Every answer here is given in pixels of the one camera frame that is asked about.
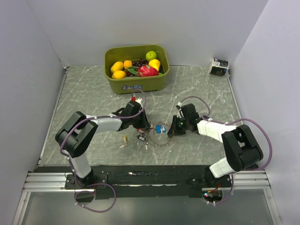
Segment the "black key tag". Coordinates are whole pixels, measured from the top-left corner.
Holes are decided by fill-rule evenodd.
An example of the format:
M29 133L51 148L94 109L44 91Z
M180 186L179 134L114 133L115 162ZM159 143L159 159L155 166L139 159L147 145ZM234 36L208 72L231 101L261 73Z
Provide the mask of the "black key tag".
M144 136L141 136L141 135L138 135L137 139L142 141L142 142L146 141L146 138Z

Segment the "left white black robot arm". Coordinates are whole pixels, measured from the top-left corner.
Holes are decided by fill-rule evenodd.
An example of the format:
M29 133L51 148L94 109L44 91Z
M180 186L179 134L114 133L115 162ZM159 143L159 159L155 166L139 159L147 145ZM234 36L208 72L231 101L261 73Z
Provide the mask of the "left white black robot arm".
M145 101L137 99L130 100L125 107L109 115L88 116L77 111L57 132L55 141L60 146L60 153L67 158L76 183L81 188L88 188L95 181L85 153L93 136L102 132L122 131L129 126L149 129L145 106Z

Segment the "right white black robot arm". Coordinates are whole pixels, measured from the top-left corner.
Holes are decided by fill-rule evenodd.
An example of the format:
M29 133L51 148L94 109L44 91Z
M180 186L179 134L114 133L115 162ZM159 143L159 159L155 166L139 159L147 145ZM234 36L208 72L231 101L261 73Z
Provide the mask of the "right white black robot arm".
M173 116L168 137L184 135L187 130L210 137L223 144L225 157L208 167L205 182L215 187L221 177L239 172L263 159L263 152L254 134L247 125L232 126L213 122L207 116L200 117L193 104L176 106L178 113Z

